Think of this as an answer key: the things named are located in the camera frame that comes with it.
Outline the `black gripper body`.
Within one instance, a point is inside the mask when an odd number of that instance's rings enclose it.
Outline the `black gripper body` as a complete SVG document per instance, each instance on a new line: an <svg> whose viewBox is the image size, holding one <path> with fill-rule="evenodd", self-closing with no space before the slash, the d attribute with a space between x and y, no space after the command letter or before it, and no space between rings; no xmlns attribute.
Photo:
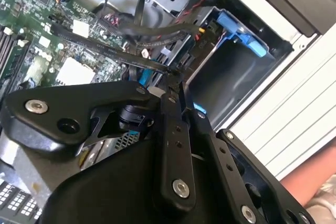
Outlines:
<svg viewBox="0 0 336 224"><path fill-rule="evenodd" d="M40 223L236 223L226 195L217 193L207 163L193 158L196 205L185 214L153 200L155 143L128 147L61 183Z"/></svg>

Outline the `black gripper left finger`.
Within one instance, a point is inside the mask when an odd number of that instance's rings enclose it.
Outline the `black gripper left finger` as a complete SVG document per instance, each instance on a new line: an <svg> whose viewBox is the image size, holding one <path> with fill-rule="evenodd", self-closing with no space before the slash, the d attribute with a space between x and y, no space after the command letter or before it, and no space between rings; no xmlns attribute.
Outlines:
<svg viewBox="0 0 336 224"><path fill-rule="evenodd" d="M2 140L19 150L13 168L39 206L79 172L84 146L136 131L157 144L154 201L172 212L196 203L188 126L182 120L179 77L166 75L163 94L135 81L15 91L1 110Z"/></svg>

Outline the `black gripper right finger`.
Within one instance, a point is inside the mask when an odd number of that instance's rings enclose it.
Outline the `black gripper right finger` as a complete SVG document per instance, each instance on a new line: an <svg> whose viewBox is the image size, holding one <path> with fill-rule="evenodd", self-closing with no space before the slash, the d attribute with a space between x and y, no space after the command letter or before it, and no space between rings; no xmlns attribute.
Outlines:
<svg viewBox="0 0 336 224"><path fill-rule="evenodd" d="M214 208L223 223L314 223L234 133L213 131L207 116L194 108L184 82L180 100L191 124L192 150L205 159Z"/></svg>

